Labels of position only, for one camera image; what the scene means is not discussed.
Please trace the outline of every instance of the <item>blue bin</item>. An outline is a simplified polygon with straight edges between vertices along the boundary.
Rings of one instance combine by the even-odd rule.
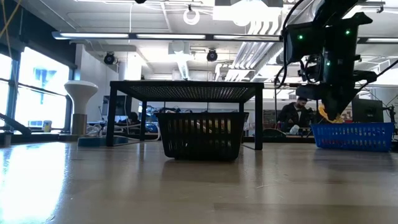
[[[317,147],[388,152],[394,123],[311,125]]]

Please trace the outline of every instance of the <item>black metal table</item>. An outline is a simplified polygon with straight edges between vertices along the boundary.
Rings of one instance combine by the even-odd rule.
[[[116,97],[121,91],[142,101],[142,111],[147,102],[204,102],[239,103],[239,112],[244,112],[244,103],[255,98],[256,150],[262,149],[262,89],[263,83],[252,82],[197,82],[197,81],[112,81],[109,99],[106,145],[113,146]],[[146,113],[141,113],[140,140],[145,140]]]

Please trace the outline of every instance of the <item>person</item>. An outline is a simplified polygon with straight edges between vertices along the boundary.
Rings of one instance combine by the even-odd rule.
[[[130,112],[127,116],[127,119],[119,120],[118,124],[125,124],[125,125],[134,125],[140,124],[141,122],[138,120],[138,114],[136,112]]]
[[[127,119],[119,120],[117,123],[118,126],[127,126],[135,124],[141,124],[141,122],[138,120],[138,114],[136,112],[130,112],[129,115],[127,116]],[[129,131],[127,131],[126,128],[123,128],[123,132],[137,134],[139,133],[139,127],[130,127]]]
[[[281,130],[289,132],[294,125],[307,128],[311,120],[310,112],[305,108],[307,99],[299,97],[296,102],[289,103],[282,108],[277,121],[282,123]]]

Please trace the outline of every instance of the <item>yellow object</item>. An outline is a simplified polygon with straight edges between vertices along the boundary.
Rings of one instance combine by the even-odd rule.
[[[337,114],[337,118],[333,121],[328,119],[328,114],[325,112],[325,105],[321,104],[318,107],[319,113],[325,118],[327,121],[333,123],[333,124],[341,124],[344,123],[343,118],[340,116],[340,114]]]

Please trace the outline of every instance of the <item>black cable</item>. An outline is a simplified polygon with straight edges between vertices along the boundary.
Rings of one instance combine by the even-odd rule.
[[[304,66],[305,78],[307,79],[307,82],[309,82],[309,83],[316,83],[316,81],[315,82],[311,81],[310,75],[307,72],[307,68],[308,68],[309,64],[310,64],[310,59],[307,60],[307,62],[305,63],[305,66]]]
[[[282,35],[283,35],[283,38],[284,38],[284,67],[283,67],[283,69],[284,69],[284,76],[282,77],[282,81],[279,83],[279,85],[278,85],[276,88],[280,88],[280,87],[285,83],[286,76],[287,76],[287,66],[288,66],[288,64],[287,64],[287,39],[286,39],[286,25],[287,25],[287,21],[290,19],[290,17],[292,16],[293,12],[296,10],[296,8],[297,8],[302,2],[304,2],[304,0],[299,0],[296,4],[294,4],[294,6],[292,7],[292,9],[291,9],[291,10],[289,11],[289,13],[287,14],[286,19],[285,19],[285,21],[284,21],[284,25],[282,26]],[[274,85],[276,85],[277,80],[279,79],[279,75],[280,75],[280,72],[281,72],[281,71],[282,71],[282,69],[279,70],[277,76],[275,77]]]
[[[396,60],[394,63],[390,64],[386,69],[384,69],[381,73],[377,75],[377,78],[379,78],[381,75],[383,75],[386,71],[390,70],[392,67],[394,67],[398,63],[398,60]],[[361,88],[359,88],[359,91],[361,91],[363,88],[365,88],[369,82],[366,82]]]
[[[389,105],[394,99],[396,99],[397,96],[398,96],[398,95],[396,95],[392,100],[390,100],[390,101],[386,104],[386,107],[388,107],[388,105]]]
[[[303,70],[303,71],[304,71],[304,69],[305,69],[305,65],[304,65],[304,63],[303,63],[302,60],[300,60],[300,68],[301,68],[301,70]]]
[[[321,52],[319,55],[321,57],[321,63],[320,63],[319,71],[318,71],[318,79],[315,80],[315,82],[319,82],[320,81],[321,75],[323,73],[323,66],[324,66],[324,63],[325,63],[325,57],[323,56],[323,53]]]

